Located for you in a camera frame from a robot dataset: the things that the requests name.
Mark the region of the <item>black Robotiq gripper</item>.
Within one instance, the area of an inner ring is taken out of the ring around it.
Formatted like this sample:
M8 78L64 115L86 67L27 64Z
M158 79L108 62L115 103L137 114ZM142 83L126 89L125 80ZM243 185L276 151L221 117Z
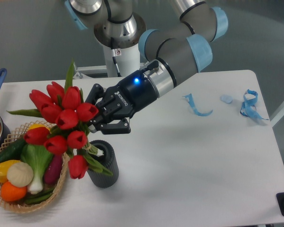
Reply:
M94 84L85 100L98 109L89 124L89 131L100 131L104 135L130 133L129 118L158 98L147 75L149 72L148 69L137 70L107 89Z

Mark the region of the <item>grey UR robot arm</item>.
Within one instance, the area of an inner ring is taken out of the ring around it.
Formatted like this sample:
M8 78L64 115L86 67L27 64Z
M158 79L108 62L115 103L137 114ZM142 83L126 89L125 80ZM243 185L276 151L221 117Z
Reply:
M92 28L108 48L106 69L121 80L112 87L95 84L87 102L99 112L91 132L126 134L133 115L162 97L213 59L210 42L228 30L228 18L204 0L173 0L179 24L162 32L146 29L130 0L67 0L65 7L80 29Z

